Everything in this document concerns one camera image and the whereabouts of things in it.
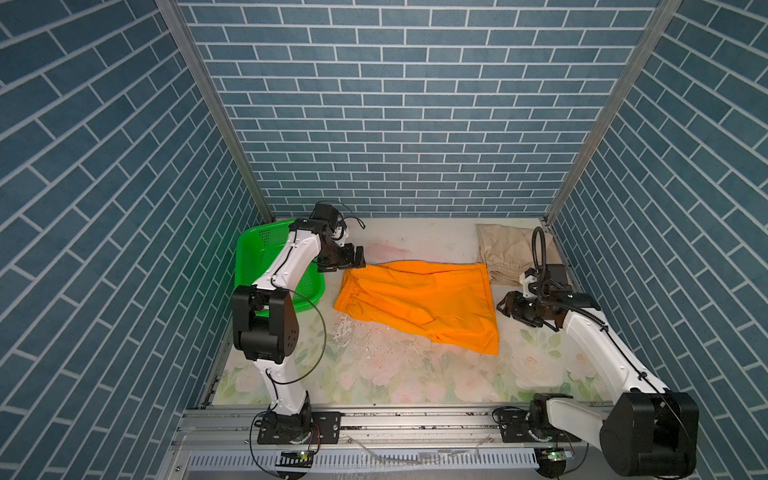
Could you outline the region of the beige drawstring shorts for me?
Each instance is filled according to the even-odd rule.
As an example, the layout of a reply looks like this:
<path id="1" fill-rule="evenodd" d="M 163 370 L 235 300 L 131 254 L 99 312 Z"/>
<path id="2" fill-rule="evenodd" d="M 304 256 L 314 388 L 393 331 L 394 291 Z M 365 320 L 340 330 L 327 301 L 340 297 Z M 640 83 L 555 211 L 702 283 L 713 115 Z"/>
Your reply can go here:
<path id="1" fill-rule="evenodd" d="M 479 261 L 487 266 L 492 284 L 521 287 L 521 275 L 534 267 L 533 229 L 477 224 Z"/>

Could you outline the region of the green plastic basket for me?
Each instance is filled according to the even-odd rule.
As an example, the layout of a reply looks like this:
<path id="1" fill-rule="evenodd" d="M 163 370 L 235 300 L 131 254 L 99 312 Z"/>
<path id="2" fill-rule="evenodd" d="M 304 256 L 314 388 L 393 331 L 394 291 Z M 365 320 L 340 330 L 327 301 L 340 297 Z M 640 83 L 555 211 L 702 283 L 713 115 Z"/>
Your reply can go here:
<path id="1" fill-rule="evenodd" d="M 294 222 L 280 222 L 257 226 L 245 231 L 237 240 L 235 249 L 233 287 L 252 285 L 260 278 L 278 257 L 293 233 L 289 226 Z M 303 274 L 296 290 L 313 303 L 317 303 L 325 292 L 323 274 L 311 262 Z"/>

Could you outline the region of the orange shorts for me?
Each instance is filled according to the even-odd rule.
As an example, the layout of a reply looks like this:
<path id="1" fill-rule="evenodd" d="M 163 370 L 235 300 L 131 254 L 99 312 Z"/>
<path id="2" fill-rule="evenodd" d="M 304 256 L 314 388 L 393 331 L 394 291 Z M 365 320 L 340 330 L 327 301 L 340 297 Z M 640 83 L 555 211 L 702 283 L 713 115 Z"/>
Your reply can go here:
<path id="1" fill-rule="evenodd" d="M 499 352 L 495 303 L 482 263 L 403 260 L 348 270 L 334 308 L 434 343 Z"/>

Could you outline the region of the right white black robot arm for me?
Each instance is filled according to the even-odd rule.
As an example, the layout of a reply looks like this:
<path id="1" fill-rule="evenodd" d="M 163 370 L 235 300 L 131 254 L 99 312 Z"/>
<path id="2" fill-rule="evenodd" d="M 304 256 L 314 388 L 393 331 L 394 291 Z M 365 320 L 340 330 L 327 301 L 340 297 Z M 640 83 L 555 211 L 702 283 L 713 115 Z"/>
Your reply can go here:
<path id="1" fill-rule="evenodd" d="M 612 408 L 599 412 L 566 394 L 537 394 L 529 404 L 531 436 L 555 440 L 573 435 L 602 452 L 624 477 L 681 479 L 696 468 L 699 408 L 671 390 L 612 332 L 598 303 L 586 293 L 543 297 L 508 293 L 500 313 L 526 326 L 550 326 L 576 342 L 609 391 Z"/>

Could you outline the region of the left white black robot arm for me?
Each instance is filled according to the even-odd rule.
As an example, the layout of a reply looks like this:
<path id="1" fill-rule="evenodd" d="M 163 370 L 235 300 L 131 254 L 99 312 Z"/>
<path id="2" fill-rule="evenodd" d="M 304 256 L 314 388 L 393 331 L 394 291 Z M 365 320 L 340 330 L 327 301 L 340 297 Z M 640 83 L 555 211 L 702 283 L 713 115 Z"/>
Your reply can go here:
<path id="1" fill-rule="evenodd" d="M 364 249 L 347 241 L 346 218 L 335 209 L 288 226 L 284 246 L 261 276 L 231 297 L 233 344 L 259 370 L 270 394 L 270 412 L 281 420 L 306 415 L 309 394 L 296 371 L 299 339 L 294 299 L 316 306 L 297 287 L 311 266 L 321 273 L 361 268 Z"/>

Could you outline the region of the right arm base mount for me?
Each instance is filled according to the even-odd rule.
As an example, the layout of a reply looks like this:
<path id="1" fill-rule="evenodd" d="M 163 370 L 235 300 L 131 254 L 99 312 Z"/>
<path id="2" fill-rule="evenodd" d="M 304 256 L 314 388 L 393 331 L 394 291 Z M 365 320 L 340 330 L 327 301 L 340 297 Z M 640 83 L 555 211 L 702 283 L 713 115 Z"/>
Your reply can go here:
<path id="1" fill-rule="evenodd" d="M 491 413 L 493 422 L 499 429 L 503 443 L 561 443 L 570 445 L 581 439 L 563 430 L 530 420 L 530 413 L 518 407 L 502 406 Z"/>

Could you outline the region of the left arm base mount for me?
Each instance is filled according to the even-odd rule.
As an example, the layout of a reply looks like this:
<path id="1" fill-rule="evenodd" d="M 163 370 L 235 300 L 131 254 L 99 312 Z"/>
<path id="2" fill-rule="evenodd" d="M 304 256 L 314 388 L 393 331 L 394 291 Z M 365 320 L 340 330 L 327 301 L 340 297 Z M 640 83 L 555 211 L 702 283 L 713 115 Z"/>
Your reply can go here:
<path id="1" fill-rule="evenodd" d="M 342 414 L 339 411 L 304 412 L 281 415 L 268 412 L 256 425 L 259 445 L 337 444 Z"/>

